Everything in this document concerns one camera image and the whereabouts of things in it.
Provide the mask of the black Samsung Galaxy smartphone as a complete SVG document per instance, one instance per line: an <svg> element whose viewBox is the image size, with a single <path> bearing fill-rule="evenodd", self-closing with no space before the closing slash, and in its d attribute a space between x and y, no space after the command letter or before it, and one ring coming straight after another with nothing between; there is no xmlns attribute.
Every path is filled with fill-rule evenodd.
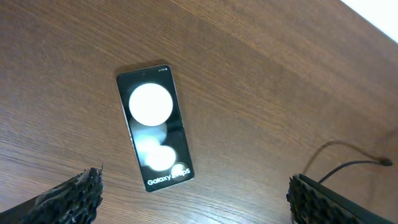
<svg viewBox="0 0 398 224"><path fill-rule="evenodd" d="M116 83L147 192L194 178L172 70L157 65L122 72Z"/></svg>

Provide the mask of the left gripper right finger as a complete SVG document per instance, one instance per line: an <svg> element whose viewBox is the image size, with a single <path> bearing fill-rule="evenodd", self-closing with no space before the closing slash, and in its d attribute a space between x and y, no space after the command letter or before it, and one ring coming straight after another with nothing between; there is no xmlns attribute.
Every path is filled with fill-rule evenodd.
<svg viewBox="0 0 398 224"><path fill-rule="evenodd" d="M293 223L392 224L302 174L289 179L286 197Z"/></svg>

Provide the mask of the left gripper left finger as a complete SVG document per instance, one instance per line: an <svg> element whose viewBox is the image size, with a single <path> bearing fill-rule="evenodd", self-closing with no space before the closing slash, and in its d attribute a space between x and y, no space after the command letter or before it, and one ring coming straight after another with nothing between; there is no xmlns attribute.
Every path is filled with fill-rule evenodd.
<svg viewBox="0 0 398 224"><path fill-rule="evenodd" d="M40 195L1 212L1 223L92 223L102 203L103 170L90 168Z"/></svg>

